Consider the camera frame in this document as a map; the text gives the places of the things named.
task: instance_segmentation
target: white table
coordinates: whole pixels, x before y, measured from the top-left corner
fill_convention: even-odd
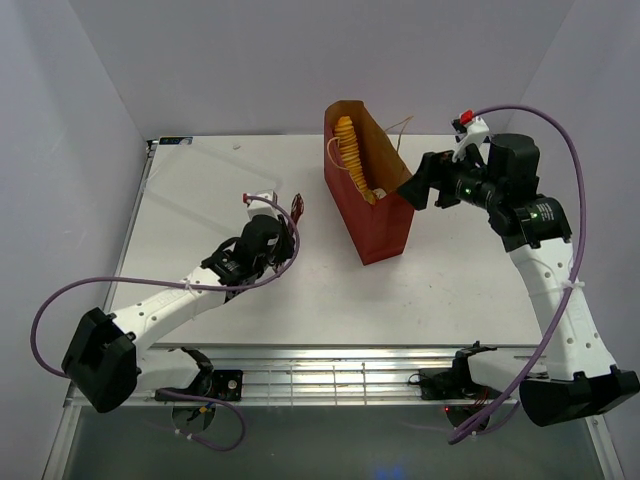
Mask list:
[[[405,136],[412,171],[450,136]],[[301,251],[280,280],[189,321],[163,344],[461,345],[540,340],[527,291],[487,214],[469,205],[416,212],[402,256],[363,267],[323,176],[323,138],[195,137],[160,146],[122,275],[177,280],[247,222],[243,192],[302,193]],[[120,285],[114,309],[152,294]]]

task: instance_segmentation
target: gray floor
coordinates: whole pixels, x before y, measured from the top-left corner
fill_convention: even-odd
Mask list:
[[[557,479],[602,478],[584,422],[534,426],[520,411],[502,430],[449,446],[442,407],[245,408],[249,434],[217,453],[145,422],[171,427],[171,409],[84,408],[64,478],[71,479]],[[205,436],[225,443],[238,433],[221,409]]]

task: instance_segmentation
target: red paper bag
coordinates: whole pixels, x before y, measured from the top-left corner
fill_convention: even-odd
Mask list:
[[[336,142],[326,148],[334,137],[333,128],[338,119],[345,115],[353,121],[369,188],[382,188],[387,193],[375,205],[363,198],[349,172],[341,168],[344,164]],[[324,142],[324,178],[362,264],[400,255],[407,243],[414,209],[395,190],[411,177],[411,172],[387,134],[371,117],[363,102],[340,100],[325,111]],[[331,152],[335,164],[328,152]]]

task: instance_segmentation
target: gray wall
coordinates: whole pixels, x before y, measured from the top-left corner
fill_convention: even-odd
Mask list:
[[[66,0],[2,2],[0,478],[40,478],[67,382],[41,370],[30,322],[60,286],[112,273],[145,144]],[[40,344],[59,365],[86,288],[54,305]]]
[[[591,311],[621,368],[640,372],[637,209],[640,5],[578,0],[522,103],[553,114],[571,132],[586,179],[588,241],[581,279]],[[559,198],[577,232],[575,174],[566,147],[536,118],[516,114],[509,129],[533,135],[544,152],[541,191]],[[607,416],[627,478],[640,474],[640,398]]]
[[[319,133],[340,98],[449,133],[455,113],[520,100],[572,0],[70,3],[152,138]]]

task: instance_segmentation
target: yellow spiral toy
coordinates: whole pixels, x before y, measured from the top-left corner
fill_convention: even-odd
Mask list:
[[[340,156],[344,166],[349,170],[349,174],[356,184],[364,199],[371,205],[376,203],[376,196],[369,189],[367,180],[364,178],[362,164],[360,163],[360,150],[358,148],[358,138],[353,128],[353,122],[348,116],[340,117],[334,128],[334,134],[340,139]]]

